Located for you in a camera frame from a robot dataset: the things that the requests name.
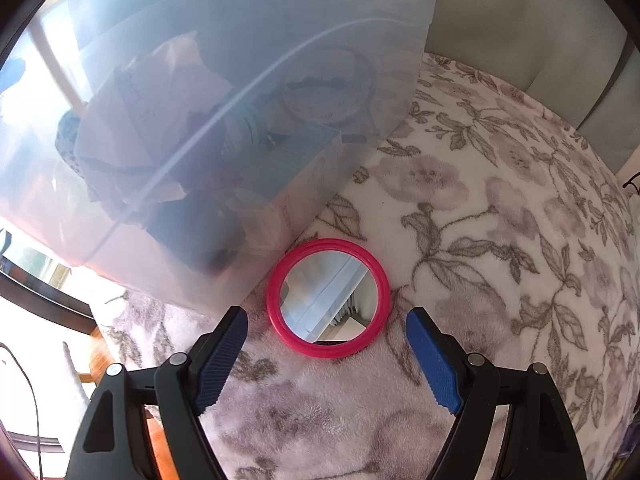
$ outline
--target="gray curtain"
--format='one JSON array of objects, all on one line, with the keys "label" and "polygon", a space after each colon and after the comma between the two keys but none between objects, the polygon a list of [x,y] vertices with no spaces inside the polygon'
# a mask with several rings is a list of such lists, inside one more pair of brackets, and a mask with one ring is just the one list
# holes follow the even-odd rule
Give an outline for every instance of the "gray curtain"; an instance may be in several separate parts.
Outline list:
[{"label": "gray curtain", "polygon": [[526,91],[616,172],[640,134],[640,59],[625,43],[603,0],[438,0],[426,50]]}]

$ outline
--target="mirror glass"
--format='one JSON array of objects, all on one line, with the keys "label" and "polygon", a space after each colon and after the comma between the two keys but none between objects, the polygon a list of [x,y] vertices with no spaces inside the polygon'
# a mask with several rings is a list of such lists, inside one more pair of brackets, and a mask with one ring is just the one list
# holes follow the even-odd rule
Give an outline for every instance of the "mirror glass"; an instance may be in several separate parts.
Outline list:
[{"label": "mirror glass", "polygon": [[378,286],[369,268],[340,251],[306,256],[280,289],[285,324],[315,344],[339,344],[358,336],[378,307]]}]

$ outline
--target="blue gripper pad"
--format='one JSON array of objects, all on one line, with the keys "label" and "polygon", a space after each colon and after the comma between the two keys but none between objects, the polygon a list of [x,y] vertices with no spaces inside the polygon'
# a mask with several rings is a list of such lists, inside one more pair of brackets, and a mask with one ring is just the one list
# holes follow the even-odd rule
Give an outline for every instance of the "blue gripper pad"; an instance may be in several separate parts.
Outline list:
[{"label": "blue gripper pad", "polygon": [[[236,308],[237,311],[232,312],[230,309],[218,327],[209,336],[218,341],[214,344],[208,358],[203,356],[204,362],[198,368],[198,386],[194,400],[196,416],[201,415],[208,406],[212,406],[217,402],[246,339],[248,329],[246,312],[239,307],[233,308]],[[205,343],[205,347],[201,352],[208,350]],[[201,358],[200,353],[196,356],[196,359],[198,358]]]},{"label": "blue gripper pad", "polygon": [[406,338],[439,405],[457,415],[462,408],[456,373],[434,341],[416,309],[406,315]]}]

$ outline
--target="blue rubber pad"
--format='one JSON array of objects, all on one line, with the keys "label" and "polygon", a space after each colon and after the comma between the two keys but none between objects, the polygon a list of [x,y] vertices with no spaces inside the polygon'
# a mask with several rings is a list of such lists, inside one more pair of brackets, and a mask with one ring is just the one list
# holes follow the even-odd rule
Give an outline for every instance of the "blue rubber pad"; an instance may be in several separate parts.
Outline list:
[{"label": "blue rubber pad", "polygon": [[462,408],[453,368],[414,311],[406,316],[406,338],[439,405],[457,415]]},{"label": "blue rubber pad", "polygon": [[241,312],[223,333],[206,364],[202,367],[198,378],[198,395],[194,402],[197,415],[202,414],[207,406],[212,406],[217,402],[244,344],[247,327],[247,316]]}]

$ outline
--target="flower pattern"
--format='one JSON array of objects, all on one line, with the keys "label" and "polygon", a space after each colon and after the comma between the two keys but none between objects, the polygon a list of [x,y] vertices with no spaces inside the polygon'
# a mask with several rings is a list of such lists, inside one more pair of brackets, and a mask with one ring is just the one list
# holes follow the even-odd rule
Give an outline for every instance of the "flower pattern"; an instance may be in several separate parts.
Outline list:
[{"label": "flower pattern", "polygon": [[[200,417],[229,478],[425,478],[452,419],[404,335],[416,305],[496,365],[545,362],[588,478],[604,477],[640,387],[636,241],[615,177],[565,121],[507,82],[425,54],[410,116],[300,241],[317,237],[354,240],[380,261],[389,320],[358,354],[306,358],[270,327],[258,285],[243,303],[241,356]],[[126,292],[94,314],[114,354],[148,367],[223,310],[210,319]],[[479,479],[492,476],[503,429],[504,418]]]}]

